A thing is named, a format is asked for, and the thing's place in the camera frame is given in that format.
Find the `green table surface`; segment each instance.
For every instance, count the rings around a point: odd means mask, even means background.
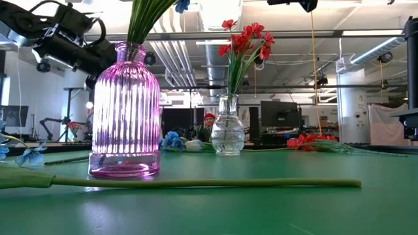
[[[86,154],[50,154],[46,160]],[[33,169],[89,178],[86,161]],[[414,156],[164,153],[159,175],[149,180],[257,178],[355,178],[363,187],[3,189],[0,234],[418,234]]]

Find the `yellow cable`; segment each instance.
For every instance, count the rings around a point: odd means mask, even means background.
[[[257,98],[257,69],[254,63],[254,98]]]
[[[380,95],[381,95],[381,103],[383,104],[383,89],[385,89],[385,84],[383,83],[383,66],[380,61],[380,78],[381,78],[381,89],[380,89]]]
[[[380,67],[380,66],[385,67],[385,66],[389,65],[390,63],[392,63],[392,61],[391,61],[391,62],[389,62],[389,63],[387,63],[387,64],[384,64],[384,65],[377,65],[377,64],[373,63],[372,61],[370,61],[370,63],[371,63],[373,66],[376,66],[376,67]]]
[[[318,101],[318,88],[317,88],[317,80],[318,76],[316,73],[316,55],[315,55],[315,35],[314,35],[314,14],[311,12],[311,25],[312,25],[312,57],[313,57],[313,73],[315,74],[315,105],[316,105],[316,116],[318,121],[319,127],[319,134],[322,135],[322,127],[319,118],[319,101]]]

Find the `blue flower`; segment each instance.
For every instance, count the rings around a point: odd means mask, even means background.
[[[44,155],[41,154],[41,151],[45,151],[47,148],[44,147],[45,143],[41,144],[39,147],[34,149],[28,148],[24,151],[22,156],[19,156],[14,161],[18,166],[22,166],[27,160],[31,165],[36,165],[44,161]]]
[[[184,10],[189,10],[190,0],[178,0],[176,3],[176,12],[183,13]]]
[[[175,138],[172,141],[171,147],[172,148],[176,148],[176,149],[178,149],[180,151],[183,151],[184,150],[184,148],[183,148],[183,142],[179,138]]]
[[[158,151],[163,150],[164,139],[158,140]]]
[[[5,128],[5,126],[6,126],[6,122],[3,120],[0,120],[0,131],[2,131]],[[0,134],[0,144],[3,143],[5,140],[6,140],[5,137],[3,137],[3,135]]]
[[[175,131],[169,131],[166,135],[165,135],[165,139],[164,139],[164,148],[169,148],[172,144],[172,141],[174,139],[178,138],[178,134]]]
[[[6,153],[8,153],[8,147],[0,146],[0,160],[6,158]]]

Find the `green table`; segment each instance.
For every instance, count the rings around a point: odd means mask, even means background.
[[[85,161],[35,168],[74,178],[88,178],[87,169]],[[153,180],[255,178],[356,178],[363,188],[5,189],[0,234],[418,234],[418,157],[164,153]]]

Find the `pink glass vase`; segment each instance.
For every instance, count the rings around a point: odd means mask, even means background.
[[[141,177],[159,171],[159,84],[143,64],[145,48],[116,45],[118,60],[95,86],[89,174]]]

